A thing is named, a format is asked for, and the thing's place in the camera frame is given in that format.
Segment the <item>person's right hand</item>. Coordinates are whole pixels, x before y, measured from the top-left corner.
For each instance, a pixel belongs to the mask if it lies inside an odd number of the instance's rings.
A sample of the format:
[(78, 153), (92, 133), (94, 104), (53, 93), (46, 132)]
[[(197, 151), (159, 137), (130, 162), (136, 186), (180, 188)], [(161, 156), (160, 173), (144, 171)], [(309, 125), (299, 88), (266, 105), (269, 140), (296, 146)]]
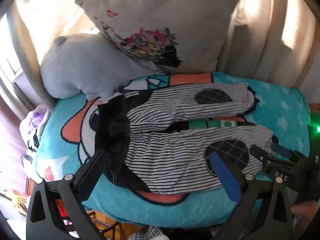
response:
[(300, 221), (296, 224), (295, 235), (301, 235), (309, 226), (319, 208), (319, 203), (310, 200), (300, 204), (291, 206), (291, 212), (293, 215), (300, 218)]

